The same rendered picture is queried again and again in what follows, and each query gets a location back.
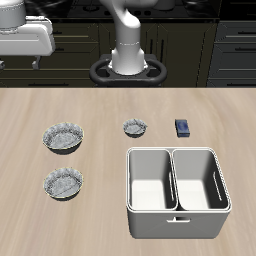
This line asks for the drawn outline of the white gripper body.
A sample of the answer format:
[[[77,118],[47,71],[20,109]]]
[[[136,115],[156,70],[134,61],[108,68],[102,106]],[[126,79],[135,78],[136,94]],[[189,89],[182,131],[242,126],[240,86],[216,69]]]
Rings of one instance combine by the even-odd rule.
[[[0,31],[0,56],[50,56],[55,50],[52,29],[27,23],[13,31]]]

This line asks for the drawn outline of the largest grey fluted bowl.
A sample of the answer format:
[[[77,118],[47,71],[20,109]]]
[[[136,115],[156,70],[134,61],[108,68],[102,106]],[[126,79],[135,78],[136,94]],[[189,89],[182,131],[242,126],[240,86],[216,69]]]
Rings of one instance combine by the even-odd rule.
[[[83,138],[84,131],[79,125],[62,122],[46,129],[42,142],[53,153],[67,155],[80,147]]]

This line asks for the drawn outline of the smallest grey fluted bowl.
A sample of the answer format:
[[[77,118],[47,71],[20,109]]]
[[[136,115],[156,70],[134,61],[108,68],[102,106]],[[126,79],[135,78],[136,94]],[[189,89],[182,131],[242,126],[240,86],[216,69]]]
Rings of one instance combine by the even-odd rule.
[[[146,129],[147,124],[141,119],[132,118],[123,123],[124,133],[132,138],[141,137],[146,132]]]

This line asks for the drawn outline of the middle-sized grey fluted bowl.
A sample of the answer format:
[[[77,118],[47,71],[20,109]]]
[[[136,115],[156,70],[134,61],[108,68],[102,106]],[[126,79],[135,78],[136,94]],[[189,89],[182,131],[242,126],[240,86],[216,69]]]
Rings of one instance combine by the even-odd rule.
[[[43,189],[47,195],[56,200],[70,200],[83,186],[83,175],[72,167],[55,169],[47,175]]]

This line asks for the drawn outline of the small dark blue box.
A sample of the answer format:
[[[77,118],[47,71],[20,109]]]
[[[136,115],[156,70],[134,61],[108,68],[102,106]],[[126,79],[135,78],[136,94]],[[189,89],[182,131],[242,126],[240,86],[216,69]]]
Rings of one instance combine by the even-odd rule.
[[[175,128],[176,128],[178,137],[189,137],[190,136],[188,123],[185,119],[176,119],[175,120]]]

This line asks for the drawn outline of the dark kitchen cupboards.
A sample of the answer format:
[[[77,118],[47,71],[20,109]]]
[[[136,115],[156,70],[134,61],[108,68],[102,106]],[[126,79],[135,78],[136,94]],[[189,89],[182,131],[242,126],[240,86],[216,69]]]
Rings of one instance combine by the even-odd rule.
[[[228,65],[229,86],[256,86],[256,23],[221,22],[216,0],[158,0],[152,7],[127,7],[139,19],[140,48],[154,54],[167,69],[163,87],[203,87],[211,77],[215,32],[223,31],[221,52]],[[42,56],[0,56],[0,87],[94,87],[91,66],[116,47],[115,23],[99,0],[24,0],[28,16],[52,23],[55,50]]]

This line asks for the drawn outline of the white two-bin basket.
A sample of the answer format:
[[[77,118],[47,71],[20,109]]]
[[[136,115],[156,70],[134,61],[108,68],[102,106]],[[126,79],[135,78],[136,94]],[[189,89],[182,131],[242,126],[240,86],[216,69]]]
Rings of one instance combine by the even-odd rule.
[[[208,147],[134,147],[126,156],[129,230],[137,239],[212,239],[232,204]]]

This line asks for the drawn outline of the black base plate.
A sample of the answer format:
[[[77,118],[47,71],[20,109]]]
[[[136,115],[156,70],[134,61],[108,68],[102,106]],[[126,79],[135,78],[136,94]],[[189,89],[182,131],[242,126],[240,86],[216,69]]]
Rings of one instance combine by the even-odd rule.
[[[110,54],[103,54],[89,71],[90,79],[96,87],[101,88],[146,88],[159,87],[167,77],[166,67],[157,60],[154,54],[146,54],[145,61],[148,67],[135,75],[121,75],[115,73],[109,63]]]

